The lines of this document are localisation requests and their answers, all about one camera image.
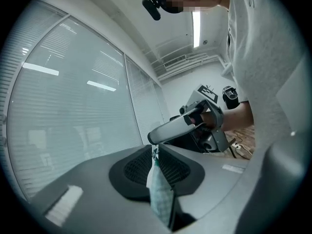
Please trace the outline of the light blue zip pouch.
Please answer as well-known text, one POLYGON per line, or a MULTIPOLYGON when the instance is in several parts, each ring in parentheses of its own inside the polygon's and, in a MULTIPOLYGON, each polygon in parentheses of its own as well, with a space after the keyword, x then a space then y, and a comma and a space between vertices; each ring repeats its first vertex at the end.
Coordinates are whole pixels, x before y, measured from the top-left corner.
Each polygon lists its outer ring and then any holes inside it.
POLYGON ((149 189, 153 213, 166 227, 170 228, 174 191, 161 171, 158 146, 152 146, 152 167, 148 173, 146 187, 149 189))

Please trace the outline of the person's right forearm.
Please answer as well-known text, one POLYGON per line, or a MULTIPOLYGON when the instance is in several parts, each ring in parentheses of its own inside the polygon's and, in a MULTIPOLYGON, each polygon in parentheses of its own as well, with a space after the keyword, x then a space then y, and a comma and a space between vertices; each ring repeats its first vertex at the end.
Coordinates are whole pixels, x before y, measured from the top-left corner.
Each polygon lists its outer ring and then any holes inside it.
POLYGON ((223 112, 223 132, 244 129, 254 124, 252 109, 248 101, 240 103, 236 108, 223 112))

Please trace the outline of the long ceiling light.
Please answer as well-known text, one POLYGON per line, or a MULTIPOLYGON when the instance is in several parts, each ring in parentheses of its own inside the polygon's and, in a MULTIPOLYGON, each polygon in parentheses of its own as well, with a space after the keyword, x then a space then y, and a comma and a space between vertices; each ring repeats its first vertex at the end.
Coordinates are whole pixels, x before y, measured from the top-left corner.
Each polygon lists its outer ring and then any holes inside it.
POLYGON ((193 19, 193 47, 197 48, 200 44, 200 12, 193 11, 192 12, 193 19))

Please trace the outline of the black helmet with visor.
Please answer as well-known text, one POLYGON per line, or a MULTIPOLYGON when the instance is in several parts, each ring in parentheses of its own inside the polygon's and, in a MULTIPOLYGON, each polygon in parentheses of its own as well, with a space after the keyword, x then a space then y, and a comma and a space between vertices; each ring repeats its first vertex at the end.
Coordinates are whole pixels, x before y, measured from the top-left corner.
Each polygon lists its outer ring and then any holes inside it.
POLYGON ((234 109, 239 105, 238 94, 235 88, 226 86, 222 90, 222 98, 227 109, 234 109))

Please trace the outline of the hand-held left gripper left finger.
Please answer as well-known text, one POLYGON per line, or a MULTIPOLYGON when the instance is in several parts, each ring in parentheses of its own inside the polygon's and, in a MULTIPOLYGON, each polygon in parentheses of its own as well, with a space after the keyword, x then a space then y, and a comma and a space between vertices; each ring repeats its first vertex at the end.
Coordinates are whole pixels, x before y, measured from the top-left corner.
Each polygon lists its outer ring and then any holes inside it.
POLYGON ((139 146, 80 163, 30 202, 52 234, 171 234, 150 207, 152 147, 139 146))

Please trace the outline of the white air vent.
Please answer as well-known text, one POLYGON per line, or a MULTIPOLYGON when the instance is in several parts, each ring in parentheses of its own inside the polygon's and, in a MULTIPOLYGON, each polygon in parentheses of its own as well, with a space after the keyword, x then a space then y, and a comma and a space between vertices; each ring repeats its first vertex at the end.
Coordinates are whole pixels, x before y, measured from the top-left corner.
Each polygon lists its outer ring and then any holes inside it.
POLYGON ((163 65, 164 65, 165 69, 169 69, 169 68, 171 68, 174 65, 177 65, 177 64, 179 64, 181 62, 184 62, 186 59, 187 59, 186 55, 181 55, 181 56, 179 56, 177 58, 174 58, 174 59, 164 63, 163 65))

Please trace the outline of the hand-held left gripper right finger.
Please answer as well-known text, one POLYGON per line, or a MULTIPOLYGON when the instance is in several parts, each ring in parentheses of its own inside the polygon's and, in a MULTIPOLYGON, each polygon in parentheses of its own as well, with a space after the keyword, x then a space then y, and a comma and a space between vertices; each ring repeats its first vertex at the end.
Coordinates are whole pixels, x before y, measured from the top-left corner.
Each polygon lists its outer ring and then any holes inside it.
POLYGON ((248 161, 200 154, 171 145, 160 145, 159 156, 165 162, 173 156, 188 164, 190 173, 180 183, 183 190, 190 189, 200 178, 196 166, 200 166, 205 173, 192 194, 177 198, 181 211, 192 219, 192 223, 186 224, 180 231, 236 230, 252 193, 248 161))

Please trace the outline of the person's right hand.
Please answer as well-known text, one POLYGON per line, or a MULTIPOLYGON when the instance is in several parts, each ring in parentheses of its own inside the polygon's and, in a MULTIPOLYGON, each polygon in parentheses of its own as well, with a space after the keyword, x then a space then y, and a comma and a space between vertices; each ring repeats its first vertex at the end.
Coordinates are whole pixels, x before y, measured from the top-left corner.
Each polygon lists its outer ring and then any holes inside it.
POLYGON ((204 112, 202 114, 192 113, 189 117, 195 126, 204 123, 210 129, 215 127, 215 118, 211 112, 204 112))

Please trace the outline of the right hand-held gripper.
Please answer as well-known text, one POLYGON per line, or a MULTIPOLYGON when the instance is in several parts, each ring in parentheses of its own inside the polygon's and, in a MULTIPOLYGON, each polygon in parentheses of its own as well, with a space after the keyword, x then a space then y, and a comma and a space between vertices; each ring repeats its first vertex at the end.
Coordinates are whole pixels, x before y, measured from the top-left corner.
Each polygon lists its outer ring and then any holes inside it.
POLYGON ((217 105, 218 95, 204 85, 199 85, 191 94, 190 99, 179 109, 181 116, 156 127, 147 139, 152 145, 158 145, 191 132, 196 150, 201 153, 224 152, 230 144, 221 130, 223 112, 217 105), (201 118, 201 114, 209 112, 214 120, 214 127, 209 127, 201 118))

